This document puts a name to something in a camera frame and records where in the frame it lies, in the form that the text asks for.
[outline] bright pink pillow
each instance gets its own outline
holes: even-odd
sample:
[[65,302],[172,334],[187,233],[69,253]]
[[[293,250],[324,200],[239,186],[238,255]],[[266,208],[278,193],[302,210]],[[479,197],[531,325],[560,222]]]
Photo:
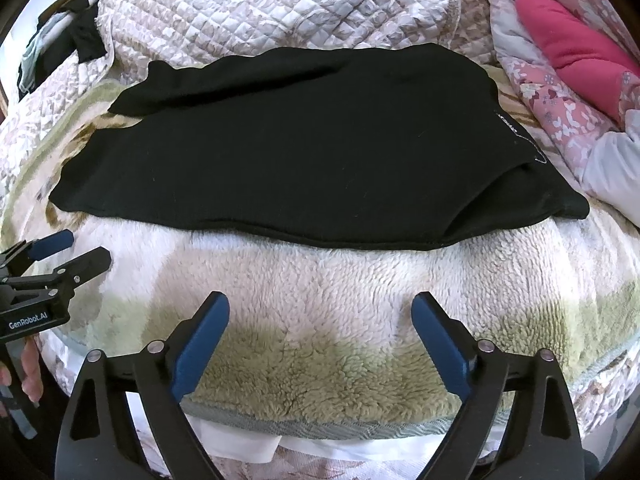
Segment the bright pink pillow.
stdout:
[[592,30],[555,0],[516,0],[533,41],[562,80],[618,124],[622,77],[640,66],[604,34]]

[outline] white wall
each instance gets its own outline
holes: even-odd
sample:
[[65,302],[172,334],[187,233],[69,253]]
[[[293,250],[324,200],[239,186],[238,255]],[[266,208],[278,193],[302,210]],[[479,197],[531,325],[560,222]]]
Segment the white wall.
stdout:
[[18,102],[18,67],[29,40],[36,32],[38,16],[57,0],[30,0],[0,46],[0,82],[9,99],[9,108]]

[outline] blue gripper pad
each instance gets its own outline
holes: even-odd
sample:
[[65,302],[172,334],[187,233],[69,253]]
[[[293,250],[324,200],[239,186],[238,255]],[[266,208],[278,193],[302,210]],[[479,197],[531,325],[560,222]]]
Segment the blue gripper pad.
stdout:
[[463,358],[446,327],[422,295],[414,298],[411,320],[445,388],[465,402],[471,393],[468,361]]
[[229,301],[219,294],[176,359],[171,393],[177,402],[195,391],[228,323]]
[[34,241],[31,249],[29,249],[29,257],[34,262],[39,262],[52,254],[68,249],[73,244],[74,234],[69,229],[65,229],[59,233],[53,233],[45,238]]

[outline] human hand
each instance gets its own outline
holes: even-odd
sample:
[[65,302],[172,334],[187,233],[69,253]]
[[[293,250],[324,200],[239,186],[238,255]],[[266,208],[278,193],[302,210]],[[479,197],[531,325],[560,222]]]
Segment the human hand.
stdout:
[[[40,376],[40,352],[33,337],[26,339],[24,350],[20,360],[22,369],[24,370],[24,380],[22,381],[22,390],[29,397],[31,402],[37,402],[42,398],[43,386],[42,377]],[[0,363],[0,383],[4,386],[10,386],[12,382],[9,369]]]

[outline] pink floral comforter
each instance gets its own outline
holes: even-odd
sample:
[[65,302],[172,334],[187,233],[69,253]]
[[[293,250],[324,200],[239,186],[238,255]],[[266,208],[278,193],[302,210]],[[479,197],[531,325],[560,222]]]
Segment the pink floral comforter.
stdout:
[[[562,158],[583,184],[587,163],[596,142],[606,132],[625,131],[629,110],[640,110],[640,79],[626,72],[620,88],[620,121],[580,99],[556,74],[518,20],[515,0],[489,0],[497,58],[519,97],[527,104]],[[640,50],[608,0],[556,0],[592,29],[609,36],[632,57]]]

